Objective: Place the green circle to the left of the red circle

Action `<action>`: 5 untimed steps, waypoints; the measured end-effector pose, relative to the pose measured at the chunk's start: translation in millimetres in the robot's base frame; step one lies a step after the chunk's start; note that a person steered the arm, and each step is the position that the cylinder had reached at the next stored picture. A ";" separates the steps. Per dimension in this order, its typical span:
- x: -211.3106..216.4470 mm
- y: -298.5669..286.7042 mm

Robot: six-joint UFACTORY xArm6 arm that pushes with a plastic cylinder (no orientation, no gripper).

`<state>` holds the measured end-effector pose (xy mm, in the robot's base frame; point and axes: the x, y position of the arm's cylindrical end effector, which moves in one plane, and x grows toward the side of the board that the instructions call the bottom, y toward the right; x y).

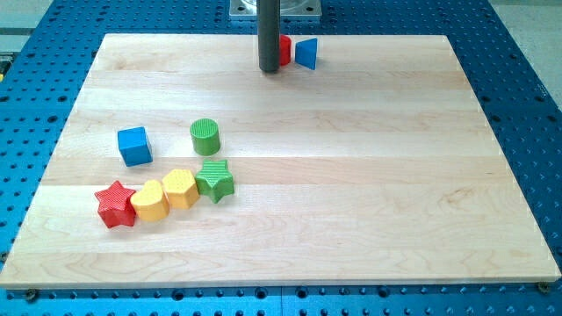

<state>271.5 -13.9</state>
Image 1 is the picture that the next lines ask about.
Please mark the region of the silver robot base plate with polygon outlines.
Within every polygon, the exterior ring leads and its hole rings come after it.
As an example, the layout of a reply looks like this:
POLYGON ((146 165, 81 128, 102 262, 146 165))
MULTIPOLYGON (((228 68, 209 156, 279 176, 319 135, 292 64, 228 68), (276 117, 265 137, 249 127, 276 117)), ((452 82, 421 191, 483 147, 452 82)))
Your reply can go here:
MULTIPOLYGON (((257 0, 230 0, 229 17, 233 20, 255 20, 257 0)), ((321 0, 280 0, 281 18, 297 21, 319 21, 321 0)))

